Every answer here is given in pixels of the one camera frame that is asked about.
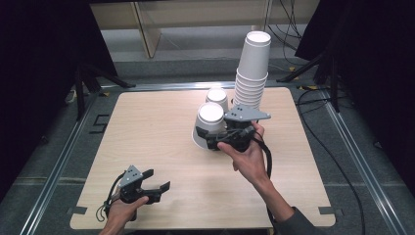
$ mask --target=stand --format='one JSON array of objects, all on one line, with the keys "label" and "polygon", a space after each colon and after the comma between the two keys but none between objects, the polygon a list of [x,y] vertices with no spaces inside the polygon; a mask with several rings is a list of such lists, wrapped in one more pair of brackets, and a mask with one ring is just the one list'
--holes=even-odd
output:
[{"label": "stand", "polygon": [[355,19],[360,13],[364,1],[349,0],[346,3],[345,9],[339,18],[339,21],[330,37],[329,43],[325,50],[308,62],[305,66],[299,70],[294,71],[290,75],[277,79],[277,82],[289,82],[300,74],[308,71],[312,67],[318,65],[317,72],[315,73],[313,80],[316,84],[322,84],[326,82],[327,77],[330,75],[331,86],[331,103],[336,112],[339,112],[338,105],[338,58],[342,46],[345,45],[345,39],[351,33],[351,27],[355,23]]},{"label": "stand", "polygon": [[85,112],[85,100],[83,97],[82,84],[85,84],[88,90],[93,93],[101,90],[101,85],[98,83],[96,76],[102,76],[123,88],[135,87],[135,84],[126,83],[118,77],[112,76],[103,70],[95,68],[94,66],[86,64],[79,65],[75,72],[76,101],[78,107],[77,119],[80,119]]}]

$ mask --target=wire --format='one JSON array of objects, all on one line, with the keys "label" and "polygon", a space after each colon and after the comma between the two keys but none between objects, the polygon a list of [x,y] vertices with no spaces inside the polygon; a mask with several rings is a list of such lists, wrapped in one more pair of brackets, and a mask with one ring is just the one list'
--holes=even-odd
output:
[{"label": "wire", "polygon": [[[259,147],[263,150],[263,152],[265,152],[265,156],[266,156],[266,174],[268,175],[268,178],[271,178],[271,172],[272,172],[271,151],[265,145],[265,142],[263,141],[262,135],[260,135],[258,132],[255,132],[255,133],[259,136],[260,140],[256,139],[254,136],[251,139],[259,145]],[[274,234],[277,234],[276,221],[274,219],[274,216],[272,215],[271,210],[268,207],[266,207],[266,212],[268,214],[269,221],[271,222],[272,227],[274,229]]]},{"label": "wire", "polygon": [[111,207],[111,195],[113,194],[113,191],[115,189],[116,183],[119,182],[119,180],[125,175],[125,172],[122,173],[121,175],[119,175],[116,180],[113,183],[113,186],[111,186],[111,190],[110,193],[108,194],[107,200],[104,201],[104,203],[97,209],[97,211],[95,212],[95,217],[98,219],[98,221],[103,222],[105,220],[104,216],[103,216],[103,212],[105,212],[106,214],[108,214],[110,212],[110,207]]},{"label": "wire", "polygon": [[[302,93],[299,96],[298,99],[298,104],[301,104],[301,98],[303,96],[305,96],[306,94],[308,94],[309,92],[312,91],[319,91],[319,89],[315,89],[315,90],[307,90],[304,93]],[[300,109],[300,105],[298,105],[299,107],[299,114],[300,114],[300,118],[302,119],[304,125],[306,126],[306,128],[309,130],[309,132],[311,133],[311,135],[317,140],[317,142],[323,147],[323,149],[329,154],[329,156],[331,157],[331,159],[333,160],[333,162],[336,164],[336,166],[338,167],[339,171],[341,172],[342,176],[344,177],[344,179],[346,180],[348,186],[350,187],[351,191],[353,192],[354,197],[356,198],[356,202],[358,204],[359,207],[359,211],[360,211],[360,222],[361,222],[361,226],[362,226],[362,231],[361,234],[365,234],[365,221],[364,221],[364,213],[363,213],[363,207],[362,207],[362,203],[360,201],[359,196],[357,195],[356,190],[354,189],[353,185],[351,184],[350,180],[348,179],[346,173],[344,172],[343,168],[340,166],[339,162],[336,160],[336,158],[334,157],[333,153],[324,145],[324,143],[316,136],[316,134],[311,130],[310,126],[308,125],[308,123],[306,122],[303,113],[301,112]]]}]

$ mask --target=wooden tabletop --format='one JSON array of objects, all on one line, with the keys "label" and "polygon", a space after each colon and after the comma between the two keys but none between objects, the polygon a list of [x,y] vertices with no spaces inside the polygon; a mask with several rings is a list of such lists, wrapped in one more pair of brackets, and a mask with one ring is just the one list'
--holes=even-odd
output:
[{"label": "wooden tabletop", "polygon": [[[227,89],[229,100],[233,89]],[[207,90],[131,92],[119,96],[95,161],[79,198],[86,214],[74,214],[73,229],[100,229],[95,212],[115,179],[130,165],[152,168],[144,189],[171,181],[161,202],[138,210],[134,229],[268,228],[265,203],[253,186],[233,170],[231,158],[197,146],[192,130]],[[259,108],[272,153],[272,181],[292,206],[316,226],[332,226],[333,214],[315,160],[287,88],[265,88]]]}]

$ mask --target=gray plastic part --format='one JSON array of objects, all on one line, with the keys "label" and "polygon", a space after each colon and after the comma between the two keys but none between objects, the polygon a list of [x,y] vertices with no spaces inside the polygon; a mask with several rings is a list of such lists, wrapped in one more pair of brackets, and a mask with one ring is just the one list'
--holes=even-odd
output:
[{"label": "gray plastic part", "polygon": [[226,113],[224,118],[235,121],[250,121],[258,119],[270,119],[271,115],[246,105],[237,105],[228,113]]},{"label": "gray plastic part", "polygon": [[119,187],[133,183],[143,177],[143,174],[134,165],[131,165],[122,177]]}]

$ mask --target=human hand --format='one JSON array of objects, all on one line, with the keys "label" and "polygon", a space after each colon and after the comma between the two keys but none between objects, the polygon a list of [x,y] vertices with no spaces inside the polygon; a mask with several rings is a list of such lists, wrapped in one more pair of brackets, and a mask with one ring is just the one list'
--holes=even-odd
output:
[{"label": "human hand", "polygon": [[149,197],[145,196],[137,199],[134,203],[127,204],[122,200],[112,202],[108,221],[100,235],[104,234],[122,234],[125,224],[131,220],[136,210],[145,205]]},{"label": "human hand", "polygon": [[[257,132],[254,137],[261,140],[261,136],[263,136],[265,131],[264,128],[254,121],[253,126]],[[219,142],[217,147],[232,158],[234,170],[239,170],[253,186],[269,180],[266,174],[262,149],[253,140],[244,153],[235,150],[232,146],[223,142]]]}]

